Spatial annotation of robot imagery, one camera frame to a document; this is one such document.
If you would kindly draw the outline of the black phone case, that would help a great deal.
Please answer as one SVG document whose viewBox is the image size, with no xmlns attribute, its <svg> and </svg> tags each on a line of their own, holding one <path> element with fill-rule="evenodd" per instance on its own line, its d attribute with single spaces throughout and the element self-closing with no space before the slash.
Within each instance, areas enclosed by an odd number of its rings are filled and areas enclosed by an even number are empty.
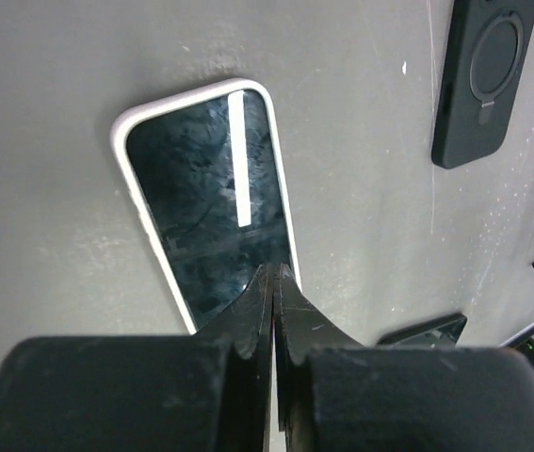
<svg viewBox="0 0 534 452">
<path fill-rule="evenodd" d="M 452 170 L 501 147 L 534 28 L 534 1 L 453 3 L 431 148 Z"/>
</svg>

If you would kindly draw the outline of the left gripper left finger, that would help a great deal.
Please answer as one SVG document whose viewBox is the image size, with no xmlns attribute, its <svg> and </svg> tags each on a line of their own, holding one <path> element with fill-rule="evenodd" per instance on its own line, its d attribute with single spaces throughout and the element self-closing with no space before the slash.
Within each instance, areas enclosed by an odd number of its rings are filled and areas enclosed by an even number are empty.
<svg viewBox="0 0 534 452">
<path fill-rule="evenodd" d="M 0 451 L 265 451 L 273 268 L 192 335 L 45 336 L 0 365 Z"/>
</svg>

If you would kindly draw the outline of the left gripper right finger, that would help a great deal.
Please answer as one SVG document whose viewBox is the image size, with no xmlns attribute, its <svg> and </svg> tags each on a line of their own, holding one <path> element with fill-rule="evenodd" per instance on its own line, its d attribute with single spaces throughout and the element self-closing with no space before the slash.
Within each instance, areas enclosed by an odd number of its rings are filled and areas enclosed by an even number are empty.
<svg viewBox="0 0 534 452">
<path fill-rule="evenodd" d="M 506 347 L 366 347 L 273 288 L 279 426 L 290 451 L 534 451 L 534 368 Z"/>
</svg>

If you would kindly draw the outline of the black smartphone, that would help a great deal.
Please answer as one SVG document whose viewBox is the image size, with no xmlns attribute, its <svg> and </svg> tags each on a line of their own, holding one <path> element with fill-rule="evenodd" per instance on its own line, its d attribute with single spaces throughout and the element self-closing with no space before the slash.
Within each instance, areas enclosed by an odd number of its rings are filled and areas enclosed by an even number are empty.
<svg viewBox="0 0 534 452">
<path fill-rule="evenodd" d="M 454 347 L 467 324 L 467 316 L 453 313 L 384 334 L 377 342 L 385 347 Z"/>
</svg>

